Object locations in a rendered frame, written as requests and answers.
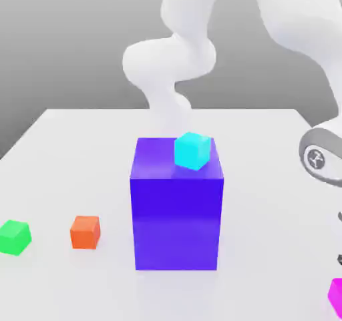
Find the small cyan cube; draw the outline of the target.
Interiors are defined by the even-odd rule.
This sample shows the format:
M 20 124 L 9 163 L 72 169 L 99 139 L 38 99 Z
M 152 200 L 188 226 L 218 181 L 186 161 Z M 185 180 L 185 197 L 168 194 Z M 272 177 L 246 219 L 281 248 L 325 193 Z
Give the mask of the small cyan cube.
M 174 163 L 198 171 L 210 160 L 211 138 L 186 132 L 174 141 Z

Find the small orange cube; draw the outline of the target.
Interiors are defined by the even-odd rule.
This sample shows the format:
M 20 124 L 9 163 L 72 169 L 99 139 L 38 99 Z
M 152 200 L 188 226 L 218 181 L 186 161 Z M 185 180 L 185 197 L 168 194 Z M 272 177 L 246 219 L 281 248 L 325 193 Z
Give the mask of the small orange cube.
M 73 249 L 95 250 L 101 236 L 98 216 L 76 216 L 70 228 Z

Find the small green cube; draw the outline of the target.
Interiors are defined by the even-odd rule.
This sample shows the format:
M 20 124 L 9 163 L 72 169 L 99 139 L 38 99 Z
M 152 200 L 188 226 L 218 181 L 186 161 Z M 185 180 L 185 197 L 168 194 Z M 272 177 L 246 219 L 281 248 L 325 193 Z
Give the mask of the small green cube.
M 27 222 L 7 220 L 0 227 L 0 253 L 18 256 L 31 243 Z

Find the small magenta cube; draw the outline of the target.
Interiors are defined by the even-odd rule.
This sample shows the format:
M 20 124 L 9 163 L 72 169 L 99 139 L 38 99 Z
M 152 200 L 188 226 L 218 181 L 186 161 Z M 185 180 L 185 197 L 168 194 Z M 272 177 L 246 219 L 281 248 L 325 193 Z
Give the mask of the small magenta cube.
M 342 278 L 332 279 L 327 297 L 336 315 L 342 320 Z

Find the large purple box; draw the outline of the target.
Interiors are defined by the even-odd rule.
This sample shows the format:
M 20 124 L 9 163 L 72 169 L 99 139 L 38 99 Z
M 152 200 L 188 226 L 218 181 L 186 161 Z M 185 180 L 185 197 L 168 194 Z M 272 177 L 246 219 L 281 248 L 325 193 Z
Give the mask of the large purple box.
M 198 171 L 174 163 L 174 139 L 140 137 L 130 174 L 137 270 L 216 270 L 224 175 L 216 145 Z

